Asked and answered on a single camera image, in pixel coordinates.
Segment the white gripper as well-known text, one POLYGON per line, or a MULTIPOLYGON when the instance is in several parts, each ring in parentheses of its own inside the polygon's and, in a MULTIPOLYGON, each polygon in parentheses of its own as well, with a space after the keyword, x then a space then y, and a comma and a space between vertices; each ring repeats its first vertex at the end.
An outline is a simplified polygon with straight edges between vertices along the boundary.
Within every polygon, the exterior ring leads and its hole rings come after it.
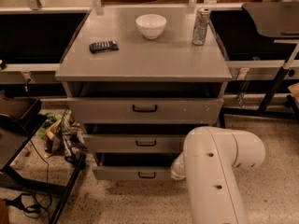
POLYGON ((186 177, 183 154, 180 153, 172 162, 170 175, 175 180, 182 180, 186 177))

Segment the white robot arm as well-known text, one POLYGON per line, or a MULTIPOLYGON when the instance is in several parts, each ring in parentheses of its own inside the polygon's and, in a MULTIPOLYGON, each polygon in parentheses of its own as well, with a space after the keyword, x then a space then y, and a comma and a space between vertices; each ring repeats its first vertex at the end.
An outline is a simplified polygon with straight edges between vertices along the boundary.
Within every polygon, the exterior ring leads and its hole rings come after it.
POLYGON ((254 133, 209 126, 191 130, 170 174, 187 182, 192 224, 249 224, 233 169, 256 168, 264 158, 263 141, 254 133))

